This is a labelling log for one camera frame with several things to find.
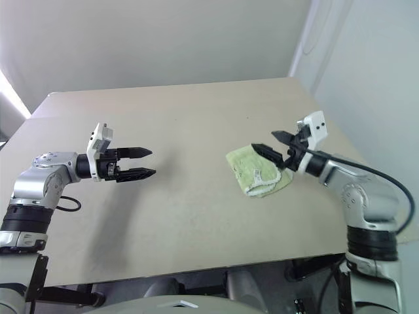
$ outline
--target green towel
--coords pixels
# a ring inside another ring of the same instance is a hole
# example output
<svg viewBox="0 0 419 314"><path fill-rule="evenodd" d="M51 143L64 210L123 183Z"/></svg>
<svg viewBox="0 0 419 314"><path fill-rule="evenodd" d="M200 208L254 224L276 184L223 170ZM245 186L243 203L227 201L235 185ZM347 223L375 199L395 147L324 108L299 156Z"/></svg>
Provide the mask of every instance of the green towel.
<svg viewBox="0 0 419 314"><path fill-rule="evenodd" d="M287 186L293 173L278 170L273 162L259 156L251 145L234 150L226 155L231 169L244 194L263 197Z"/></svg>

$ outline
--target white wall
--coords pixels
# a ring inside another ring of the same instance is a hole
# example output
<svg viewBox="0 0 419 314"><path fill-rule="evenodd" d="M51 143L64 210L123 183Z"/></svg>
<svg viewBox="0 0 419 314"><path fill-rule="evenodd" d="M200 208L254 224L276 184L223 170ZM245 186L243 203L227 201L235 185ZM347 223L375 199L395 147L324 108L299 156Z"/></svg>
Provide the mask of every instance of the white wall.
<svg viewBox="0 0 419 314"><path fill-rule="evenodd" d="M1 0L0 66L30 111L57 91L284 77L309 4Z"/></svg>
<svg viewBox="0 0 419 314"><path fill-rule="evenodd" d="M419 1L321 2L326 26L310 34L316 47L295 75L365 159L405 183L417 202ZM419 313L419 243L399 251L407 308Z"/></svg>

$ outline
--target table surface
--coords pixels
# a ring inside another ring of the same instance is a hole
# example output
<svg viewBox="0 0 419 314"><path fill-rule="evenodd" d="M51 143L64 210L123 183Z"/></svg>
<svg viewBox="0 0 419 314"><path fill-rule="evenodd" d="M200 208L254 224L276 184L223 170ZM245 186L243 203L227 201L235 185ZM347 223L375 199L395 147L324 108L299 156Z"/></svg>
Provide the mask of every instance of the table surface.
<svg viewBox="0 0 419 314"><path fill-rule="evenodd" d="M50 94L0 151L1 214L15 179L50 151L85 153L98 122L111 148L153 154L121 163L157 173L144 181L70 184L76 213L56 211L44 254L46 285L146 277L346 250L340 202L309 175L265 198L245 196L226 153L250 143L286 147L273 130L319 110L293 78ZM323 149L362 161L326 116ZM418 239L417 227L400 241Z"/></svg>

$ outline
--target silver arm segment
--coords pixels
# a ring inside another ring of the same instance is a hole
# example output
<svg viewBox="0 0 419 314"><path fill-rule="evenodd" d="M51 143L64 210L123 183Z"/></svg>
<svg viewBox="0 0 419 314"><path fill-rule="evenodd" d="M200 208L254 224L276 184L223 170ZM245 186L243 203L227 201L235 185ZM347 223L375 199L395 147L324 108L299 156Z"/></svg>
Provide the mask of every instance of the silver arm segment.
<svg viewBox="0 0 419 314"><path fill-rule="evenodd" d="M368 307L377 313L404 313L395 242L399 202L393 188L375 175L330 160L319 181L341 199L348 225L347 263L340 266L342 312L361 313ZM365 239L358 241L359 236Z"/></svg>

